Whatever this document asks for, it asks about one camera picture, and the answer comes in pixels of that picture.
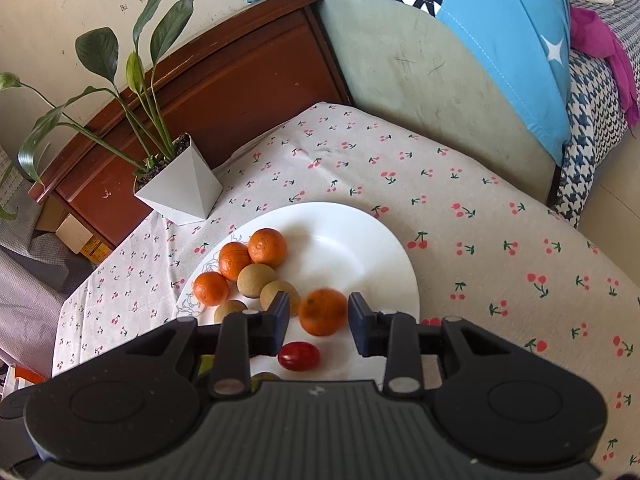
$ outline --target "floor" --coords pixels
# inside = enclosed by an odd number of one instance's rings
[[[634,133],[591,191],[580,232],[640,286],[640,127]]]

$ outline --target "magenta cloth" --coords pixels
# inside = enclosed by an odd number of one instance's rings
[[[640,120],[638,88],[636,88],[634,70],[624,47],[609,25],[604,23],[596,12],[573,6],[570,10],[571,48],[587,56],[606,59],[609,62],[618,86],[620,106],[625,113],[626,122],[630,128],[635,126]]]

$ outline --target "cherry print tablecloth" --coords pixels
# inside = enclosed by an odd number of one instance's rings
[[[293,203],[340,202],[402,242],[422,318],[466,317],[595,384],[609,407],[596,464],[640,472],[640,430],[629,423],[640,420],[640,291],[541,203],[455,150],[326,103],[216,173],[225,188],[207,221],[178,227],[151,213],[66,301],[54,373],[197,316],[198,306],[177,309],[180,290],[236,226]]]

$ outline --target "cardboard box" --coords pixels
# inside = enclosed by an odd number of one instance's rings
[[[51,196],[42,207],[35,229],[36,231],[55,233],[67,215],[68,213],[63,207],[62,202]]]
[[[65,218],[56,236],[73,252],[84,254],[95,265],[101,264],[111,254],[110,248],[93,236],[73,215]]]

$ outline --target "orange fruit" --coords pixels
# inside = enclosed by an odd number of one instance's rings
[[[257,230],[249,238],[249,256],[256,264],[279,266],[287,257],[287,241],[276,229]]]
[[[347,322],[347,298],[332,288],[319,288],[300,303],[298,317],[308,334],[331,335]]]
[[[205,306],[216,306],[226,300],[229,295],[229,286],[225,277],[218,273],[203,272],[191,285],[196,300]]]
[[[232,282],[236,282],[240,271],[252,263],[246,245],[240,242],[229,242],[220,249],[218,270],[220,274]]]

